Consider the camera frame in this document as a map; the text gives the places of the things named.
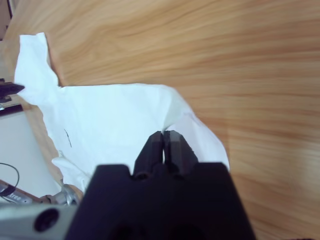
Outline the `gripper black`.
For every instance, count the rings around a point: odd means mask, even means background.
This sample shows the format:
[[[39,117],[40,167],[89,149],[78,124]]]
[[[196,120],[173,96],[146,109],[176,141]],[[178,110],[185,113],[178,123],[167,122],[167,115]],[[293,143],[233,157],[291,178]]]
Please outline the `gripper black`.
[[[15,84],[12,82],[5,82],[4,78],[0,79],[0,102],[6,103],[12,100],[10,97],[11,92],[13,94],[18,94],[21,92],[25,87],[20,84]]]

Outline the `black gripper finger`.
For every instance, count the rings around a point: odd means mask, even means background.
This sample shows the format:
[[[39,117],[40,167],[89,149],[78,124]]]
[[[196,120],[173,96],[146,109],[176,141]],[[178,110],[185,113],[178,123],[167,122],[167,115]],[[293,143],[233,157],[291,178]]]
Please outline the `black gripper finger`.
[[[147,139],[134,163],[134,178],[148,179],[163,164],[164,140],[161,131],[156,131]]]
[[[199,163],[193,149],[182,134],[175,130],[164,132],[164,166],[166,179],[190,179]]]

